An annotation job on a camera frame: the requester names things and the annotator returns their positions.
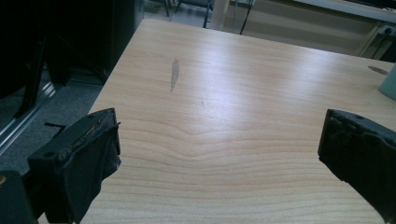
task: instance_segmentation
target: wood grain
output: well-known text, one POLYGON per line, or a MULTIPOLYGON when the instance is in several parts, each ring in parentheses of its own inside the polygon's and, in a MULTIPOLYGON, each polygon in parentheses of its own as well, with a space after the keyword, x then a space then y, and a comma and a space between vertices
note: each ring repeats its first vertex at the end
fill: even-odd
POLYGON ((122 165, 83 222, 381 223, 317 153, 328 108, 396 130, 369 65, 392 66, 143 21, 92 108, 116 108, 122 165))

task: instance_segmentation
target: electrical outlet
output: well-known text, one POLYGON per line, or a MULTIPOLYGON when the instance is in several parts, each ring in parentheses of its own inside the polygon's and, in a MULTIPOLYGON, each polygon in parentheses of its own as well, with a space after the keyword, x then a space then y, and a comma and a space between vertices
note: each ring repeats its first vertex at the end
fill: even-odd
POLYGON ((384 25, 382 28, 379 29, 378 33, 380 35, 385 35, 388 29, 390 29, 389 35, 396 36, 396 26, 391 26, 391 25, 384 25))

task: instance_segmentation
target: wooden table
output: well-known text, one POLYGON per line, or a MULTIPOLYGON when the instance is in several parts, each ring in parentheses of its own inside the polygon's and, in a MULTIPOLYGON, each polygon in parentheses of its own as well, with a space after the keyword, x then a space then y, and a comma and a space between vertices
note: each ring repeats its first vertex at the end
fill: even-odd
POLYGON ((369 65, 392 67, 142 21, 92 108, 116 108, 122 165, 83 222, 383 222, 317 153, 328 108, 396 130, 369 65))

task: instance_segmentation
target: scratch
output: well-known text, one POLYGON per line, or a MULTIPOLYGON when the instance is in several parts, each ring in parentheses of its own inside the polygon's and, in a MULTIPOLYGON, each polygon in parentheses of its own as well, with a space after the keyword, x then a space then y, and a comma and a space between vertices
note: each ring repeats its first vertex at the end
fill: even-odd
POLYGON ((178 60, 175 59, 172 64, 171 92, 173 91, 173 88, 176 86, 177 79, 178 79, 178 60))

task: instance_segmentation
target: gray floor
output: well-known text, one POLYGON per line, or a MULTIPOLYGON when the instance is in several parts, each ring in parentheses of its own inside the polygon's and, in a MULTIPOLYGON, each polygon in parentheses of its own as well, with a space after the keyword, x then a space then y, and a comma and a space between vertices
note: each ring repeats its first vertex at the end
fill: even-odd
MULTIPOLYGON (((145 19, 156 19, 183 23, 202 27, 204 23, 205 9, 182 4, 179 11, 172 5, 170 16, 166 16, 163 4, 146 1, 145 19)), ((43 74, 40 89, 49 83, 48 74, 43 74)), ((41 106, 38 106, 33 119, 25 122, 25 128, 20 134, 14 134, 15 139, 10 141, 5 150, 0 148, 0 170, 16 170, 21 175, 28 171, 27 157, 35 150, 45 145, 58 131, 58 128, 46 126, 45 123, 65 125, 69 127, 78 119, 87 115, 101 85, 92 77, 72 76, 72 80, 65 87, 56 87, 55 94, 41 106)), ((3 141, 2 130, 15 122, 13 115, 18 111, 21 104, 24 89, 14 92, 0 100, 0 140, 3 141)))

